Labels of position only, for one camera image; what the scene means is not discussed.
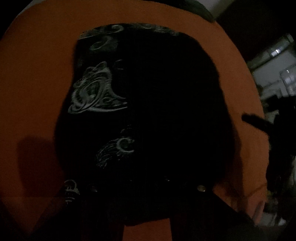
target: metal rivet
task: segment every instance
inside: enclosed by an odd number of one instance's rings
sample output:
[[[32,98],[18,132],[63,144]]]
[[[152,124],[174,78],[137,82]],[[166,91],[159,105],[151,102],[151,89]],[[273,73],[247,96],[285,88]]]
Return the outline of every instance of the metal rivet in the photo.
[[[90,192],[98,192],[98,189],[96,188],[95,184],[89,184],[87,188]]]
[[[204,185],[198,185],[197,190],[200,191],[200,192],[205,192],[206,188],[205,188]]]

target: metal stud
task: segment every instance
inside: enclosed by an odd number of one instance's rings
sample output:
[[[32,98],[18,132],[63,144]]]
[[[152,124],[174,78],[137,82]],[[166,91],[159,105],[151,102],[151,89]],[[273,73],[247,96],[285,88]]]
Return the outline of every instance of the metal stud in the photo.
[[[204,185],[198,185],[197,190],[200,191],[200,192],[205,192],[206,188],[205,188]]]

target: black fabric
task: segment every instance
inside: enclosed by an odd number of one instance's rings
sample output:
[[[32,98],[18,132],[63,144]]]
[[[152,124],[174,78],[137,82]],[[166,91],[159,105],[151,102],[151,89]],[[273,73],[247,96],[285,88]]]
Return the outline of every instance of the black fabric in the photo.
[[[55,140],[81,195],[94,184],[110,212],[120,205],[117,219],[134,225],[168,217],[170,197],[223,176],[232,124],[195,39],[143,23],[98,27],[80,36],[74,70]]]
[[[100,195],[88,195],[51,218],[29,241],[121,241],[123,222],[116,221]],[[262,230],[245,213],[237,213],[211,191],[192,192],[170,205],[173,241],[263,241]]]

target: wall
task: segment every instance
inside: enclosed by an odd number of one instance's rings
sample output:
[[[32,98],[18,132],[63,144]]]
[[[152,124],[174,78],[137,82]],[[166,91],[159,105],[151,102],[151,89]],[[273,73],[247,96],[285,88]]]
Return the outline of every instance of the wall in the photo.
[[[217,18],[235,0],[199,0]]]

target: orange surface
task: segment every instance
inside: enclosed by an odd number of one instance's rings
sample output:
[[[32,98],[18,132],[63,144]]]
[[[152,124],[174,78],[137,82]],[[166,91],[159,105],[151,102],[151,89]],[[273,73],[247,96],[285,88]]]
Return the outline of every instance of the orange surface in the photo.
[[[243,112],[263,117],[263,110],[244,60],[217,23],[155,2],[47,0],[18,16],[0,42],[0,194],[28,233],[63,184],[53,135],[71,85],[77,38],[94,27],[130,22],[152,23],[186,33],[198,40],[212,58],[237,145],[227,184],[217,185],[215,192],[251,217],[266,198],[268,138],[241,121]],[[167,221],[160,222],[169,227]],[[153,224],[140,226],[142,233],[149,225]]]
[[[149,223],[143,223],[136,226],[126,226],[123,232],[123,241],[137,240],[155,240],[169,241],[172,240],[170,231],[170,220],[163,219]]]

